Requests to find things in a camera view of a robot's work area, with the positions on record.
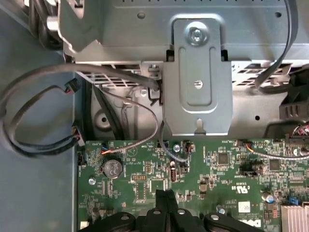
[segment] sticker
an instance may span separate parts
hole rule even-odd
[[[239,213],[249,213],[250,212],[250,202],[238,202],[238,212]]]

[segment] capacitor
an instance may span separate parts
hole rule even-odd
[[[109,179],[117,179],[123,171],[122,163],[116,159],[115,160],[110,159],[106,161],[102,167],[103,167],[103,173]]]
[[[263,192],[262,194],[262,200],[266,201],[267,203],[271,204],[274,203],[275,198],[273,195],[271,195],[269,192]]]

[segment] silver screw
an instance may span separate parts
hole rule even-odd
[[[221,205],[217,205],[216,210],[219,214],[225,214],[225,209]]]
[[[225,209],[223,209],[223,208],[222,208],[222,209],[219,209],[218,213],[219,213],[219,214],[225,214]]]
[[[211,215],[211,219],[214,220],[214,221],[217,221],[217,220],[219,220],[220,218],[219,218],[219,216],[213,214],[213,215]]]
[[[147,95],[147,90],[146,90],[146,89],[142,89],[142,90],[140,91],[140,95],[141,95],[142,97],[146,97],[146,95]]]
[[[179,146],[179,144],[175,144],[175,145],[173,146],[173,150],[174,150],[174,152],[180,152],[180,146]]]
[[[94,177],[89,178],[88,183],[90,185],[95,185],[96,184],[96,179]]]
[[[203,33],[200,29],[195,29],[194,31],[191,32],[191,38],[195,42],[200,42],[202,40]]]
[[[185,211],[184,211],[183,209],[179,209],[179,210],[177,211],[177,213],[180,214],[180,215],[184,215],[184,214],[185,214]]]
[[[128,216],[122,216],[122,217],[121,217],[121,220],[128,220],[128,219],[129,219]]]

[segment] gray cable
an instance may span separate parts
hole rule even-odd
[[[123,151],[123,150],[133,148],[133,147],[135,147],[135,146],[138,146],[138,145],[140,145],[140,144],[143,144],[143,143],[147,142],[148,140],[152,139],[152,138],[155,136],[155,134],[157,133],[158,128],[159,128],[159,121],[158,121],[158,119],[157,119],[155,113],[154,113],[151,109],[149,109],[148,107],[146,107],[146,106],[144,106],[144,105],[142,105],[142,104],[140,104],[140,103],[138,103],[138,102],[136,102],[136,101],[132,101],[132,100],[129,100],[129,99],[127,99],[127,98],[124,98],[124,97],[121,97],[121,96],[112,94],[112,93],[110,93],[110,92],[104,90],[104,89],[101,88],[101,87],[100,87],[99,89],[101,90],[102,93],[104,93],[104,94],[106,94],[106,95],[109,95],[109,96],[114,97],[114,98],[118,98],[118,99],[120,99],[120,100],[123,100],[124,102],[128,102],[128,103],[131,103],[132,105],[135,105],[135,106],[138,106],[138,107],[141,107],[141,108],[146,109],[146,110],[154,117],[154,119],[155,119],[155,130],[154,130],[154,132],[153,132],[151,135],[149,135],[148,137],[146,137],[146,138],[144,138],[144,139],[142,139],[142,140],[139,140],[139,141],[137,141],[137,142],[135,142],[135,143],[132,143],[132,144],[130,144],[130,145],[128,145],[128,146],[124,146],[124,147],[121,147],[121,148],[116,148],[116,149],[108,150],[108,151],[106,151],[106,153],[121,152],[121,151]]]
[[[295,0],[284,0],[287,19],[288,19],[288,37],[282,55],[278,60],[262,72],[254,81],[254,85],[258,91],[263,94],[279,94],[287,92],[291,88],[291,84],[276,86],[276,87],[261,87],[261,85],[280,67],[286,54],[294,43],[298,32],[298,10]]]
[[[301,157],[275,156],[275,155],[264,154],[264,153],[256,152],[256,151],[252,153],[258,156],[265,157],[265,158],[278,159],[278,160],[307,160],[309,159],[309,154],[302,153],[302,152],[300,152],[300,154],[302,155]]]
[[[190,154],[188,155],[187,158],[183,159],[183,158],[180,158],[176,155],[174,155],[172,152],[170,152],[168,150],[168,148],[165,146],[164,144],[164,141],[163,141],[163,132],[164,132],[164,121],[162,121],[161,123],[161,126],[160,126],[160,129],[159,129],[159,143],[163,149],[163,151],[168,155],[170,156],[172,159],[178,161],[178,162],[187,162],[189,159],[190,159]]]
[[[126,97],[127,98],[132,98],[132,95],[135,93],[135,91],[139,90],[139,89],[143,89],[143,86],[134,86],[131,88],[131,90],[127,93]],[[125,137],[126,139],[130,138],[130,133],[129,133],[129,122],[127,119],[127,108],[128,108],[128,104],[123,103],[122,108],[121,108],[121,122],[122,122],[122,127],[124,129],[124,133],[125,133]]]

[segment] motherboard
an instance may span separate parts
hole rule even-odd
[[[300,157],[302,144],[284,139],[165,141],[179,156],[189,155],[184,163],[167,156],[158,141],[102,155],[131,143],[88,141],[79,153],[78,227],[119,211],[146,215],[155,207],[156,189],[172,189],[179,207],[193,215],[218,212],[266,232],[290,231],[284,222],[293,220],[291,213],[309,217],[308,159],[268,159],[251,152]]]

